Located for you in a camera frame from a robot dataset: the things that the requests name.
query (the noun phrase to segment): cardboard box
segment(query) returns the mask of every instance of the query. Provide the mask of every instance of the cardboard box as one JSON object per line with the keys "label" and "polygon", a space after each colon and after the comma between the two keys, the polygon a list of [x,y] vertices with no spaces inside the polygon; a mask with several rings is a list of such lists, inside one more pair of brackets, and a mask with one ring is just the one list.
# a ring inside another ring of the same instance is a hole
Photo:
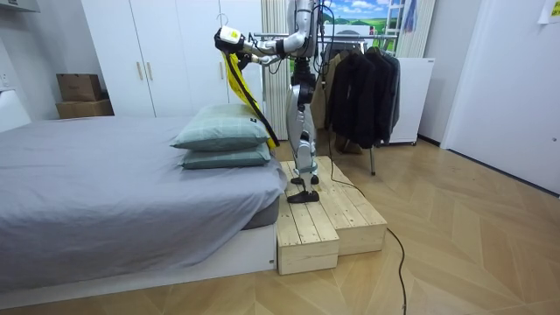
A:
{"label": "cardboard box", "polygon": [[101,101],[63,101],[56,104],[60,119],[113,116],[110,100]]}
{"label": "cardboard box", "polygon": [[102,98],[102,86],[97,74],[71,74],[59,73],[62,101],[65,102],[91,102]]}

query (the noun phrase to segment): cabinet handle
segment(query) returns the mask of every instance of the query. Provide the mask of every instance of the cabinet handle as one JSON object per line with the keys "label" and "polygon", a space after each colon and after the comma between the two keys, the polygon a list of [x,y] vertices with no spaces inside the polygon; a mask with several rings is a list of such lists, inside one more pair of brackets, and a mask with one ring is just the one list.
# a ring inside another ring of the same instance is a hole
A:
{"label": "cabinet handle", "polygon": [[148,75],[150,76],[150,80],[154,81],[154,78],[151,76],[151,66],[150,66],[150,62],[148,62]]}
{"label": "cabinet handle", "polygon": [[138,69],[138,75],[140,76],[140,81],[142,81],[144,79],[144,77],[142,76],[142,68],[140,67],[140,62],[136,62],[136,68]]}

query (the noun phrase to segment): black jacket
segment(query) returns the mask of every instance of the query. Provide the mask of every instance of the black jacket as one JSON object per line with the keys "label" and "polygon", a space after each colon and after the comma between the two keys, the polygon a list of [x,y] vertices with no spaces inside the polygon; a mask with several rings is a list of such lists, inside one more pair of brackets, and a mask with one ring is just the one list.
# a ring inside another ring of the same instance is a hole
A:
{"label": "black jacket", "polygon": [[391,61],[378,52],[352,53],[336,67],[327,125],[364,149],[387,144],[398,119],[399,69]]}
{"label": "black jacket", "polygon": [[362,148],[375,139],[375,65],[358,53],[344,58],[336,67],[329,98],[328,122],[338,135]]}

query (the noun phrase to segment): gray mattress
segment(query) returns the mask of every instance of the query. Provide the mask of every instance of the gray mattress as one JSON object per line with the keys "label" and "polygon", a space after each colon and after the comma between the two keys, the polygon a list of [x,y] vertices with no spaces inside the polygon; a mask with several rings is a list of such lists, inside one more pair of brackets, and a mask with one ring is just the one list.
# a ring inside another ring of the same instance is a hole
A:
{"label": "gray mattress", "polygon": [[200,263],[271,224],[286,177],[265,166],[186,171],[189,118],[35,122],[0,133],[0,291]]}

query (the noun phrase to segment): yellow strap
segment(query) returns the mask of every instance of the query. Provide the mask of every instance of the yellow strap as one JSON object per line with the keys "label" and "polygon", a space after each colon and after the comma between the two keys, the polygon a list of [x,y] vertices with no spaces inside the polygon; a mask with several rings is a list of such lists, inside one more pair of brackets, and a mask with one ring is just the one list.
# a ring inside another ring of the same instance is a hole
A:
{"label": "yellow strap", "polygon": [[269,132],[269,136],[270,136],[269,140],[267,141],[267,145],[269,146],[270,149],[276,148],[279,145],[277,137],[274,134],[272,128],[270,127],[269,122],[267,122],[266,118],[264,118],[264,115],[261,112],[261,109],[259,108],[259,104],[255,101],[255,97],[253,97],[251,91],[249,90],[249,87],[247,86],[247,83],[243,79],[242,72],[239,70],[239,67],[237,66],[237,63],[239,61],[237,59],[237,56],[234,53],[227,56],[223,52],[222,57],[226,62],[227,83],[229,84],[231,89],[235,92],[235,94],[245,104],[247,104],[251,109],[253,109],[257,117],[259,117],[259,119],[265,124],[265,126],[267,126],[267,131]]}

